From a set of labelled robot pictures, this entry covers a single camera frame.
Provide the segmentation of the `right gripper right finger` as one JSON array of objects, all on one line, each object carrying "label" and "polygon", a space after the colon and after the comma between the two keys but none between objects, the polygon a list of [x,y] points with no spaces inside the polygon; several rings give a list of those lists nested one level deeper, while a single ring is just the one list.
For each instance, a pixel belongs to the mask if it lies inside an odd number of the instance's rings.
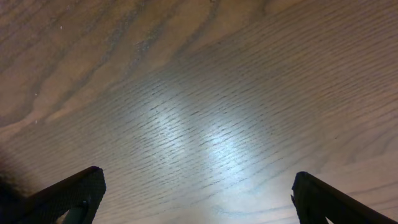
[{"label": "right gripper right finger", "polygon": [[292,190],[301,224],[397,224],[308,172],[296,173]]}]

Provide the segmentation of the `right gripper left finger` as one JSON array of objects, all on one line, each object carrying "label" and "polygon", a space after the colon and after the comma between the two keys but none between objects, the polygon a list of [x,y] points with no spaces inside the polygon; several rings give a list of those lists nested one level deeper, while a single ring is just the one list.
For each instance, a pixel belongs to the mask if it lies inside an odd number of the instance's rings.
[{"label": "right gripper left finger", "polygon": [[103,170],[91,166],[29,197],[19,223],[92,224],[106,191]]}]

